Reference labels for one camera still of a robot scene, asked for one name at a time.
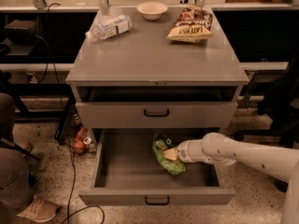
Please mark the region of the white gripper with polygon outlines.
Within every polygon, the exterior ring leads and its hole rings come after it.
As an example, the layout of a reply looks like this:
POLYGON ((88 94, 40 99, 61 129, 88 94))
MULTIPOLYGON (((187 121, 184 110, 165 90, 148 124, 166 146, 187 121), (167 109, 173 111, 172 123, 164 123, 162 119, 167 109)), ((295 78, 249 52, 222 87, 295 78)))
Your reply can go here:
POLYGON ((173 147, 164 151, 164 157, 170 161, 176 161, 179 157, 183 162, 192 163, 203 161, 205 156, 201 140, 184 141, 178 145, 178 149, 173 147))

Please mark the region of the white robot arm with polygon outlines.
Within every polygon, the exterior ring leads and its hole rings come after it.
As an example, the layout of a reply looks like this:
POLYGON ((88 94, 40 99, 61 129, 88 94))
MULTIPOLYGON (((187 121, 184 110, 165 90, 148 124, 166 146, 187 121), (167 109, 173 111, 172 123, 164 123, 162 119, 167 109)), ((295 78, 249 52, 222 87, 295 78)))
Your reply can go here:
POLYGON ((299 150, 235 141, 221 133, 187 140, 164 151, 172 161, 232 165, 235 161, 288 184, 280 224, 299 224, 299 150))

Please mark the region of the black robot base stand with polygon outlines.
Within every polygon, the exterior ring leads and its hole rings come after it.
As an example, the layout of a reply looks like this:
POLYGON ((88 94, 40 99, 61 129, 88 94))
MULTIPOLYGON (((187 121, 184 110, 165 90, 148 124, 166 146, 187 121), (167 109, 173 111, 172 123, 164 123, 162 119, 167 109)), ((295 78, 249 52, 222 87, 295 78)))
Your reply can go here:
POLYGON ((239 130, 233 134, 237 141, 248 135, 278 136, 278 144, 293 148, 299 134, 299 57, 294 55, 284 74, 278 77, 258 103, 257 114, 267 115, 272 123, 268 130, 239 130))

